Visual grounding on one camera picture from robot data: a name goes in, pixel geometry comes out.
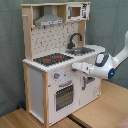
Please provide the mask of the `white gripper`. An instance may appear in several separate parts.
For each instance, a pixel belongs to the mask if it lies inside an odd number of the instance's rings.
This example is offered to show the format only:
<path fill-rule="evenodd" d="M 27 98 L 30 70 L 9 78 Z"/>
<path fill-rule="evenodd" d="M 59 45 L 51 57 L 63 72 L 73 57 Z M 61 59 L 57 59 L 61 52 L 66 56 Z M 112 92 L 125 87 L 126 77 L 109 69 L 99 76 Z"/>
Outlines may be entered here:
<path fill-rule="evenodd" d="M 82 62 L 82 63 L 78 63 L 78 62 L 74 62 L 72 64 L 72 68 L 73 69 L 76 69 L 76 70 L 80 70 L 86 74 L 89 73 L 89 69 L 90 69 L 91 65 L 88 64 L 88 63 L 85 63 L 85 62 Z"/>

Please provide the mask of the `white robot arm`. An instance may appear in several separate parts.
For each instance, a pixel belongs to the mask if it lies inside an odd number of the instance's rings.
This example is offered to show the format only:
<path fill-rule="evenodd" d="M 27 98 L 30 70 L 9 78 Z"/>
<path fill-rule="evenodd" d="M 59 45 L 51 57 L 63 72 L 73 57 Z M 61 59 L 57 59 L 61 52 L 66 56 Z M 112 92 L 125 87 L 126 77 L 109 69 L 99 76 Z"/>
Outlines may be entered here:
<path fill-rule="evenodd" d="M 80 70 L 87 75 L 100 79 L 111 79 L 117 67 L 128 58 L 128 31 L 125 34 L 125 46 L 115 57 L 107 52 L 101 52 L 96 56 L 95 64 L 85 62 L 72 64 L 73 69 Z"/>

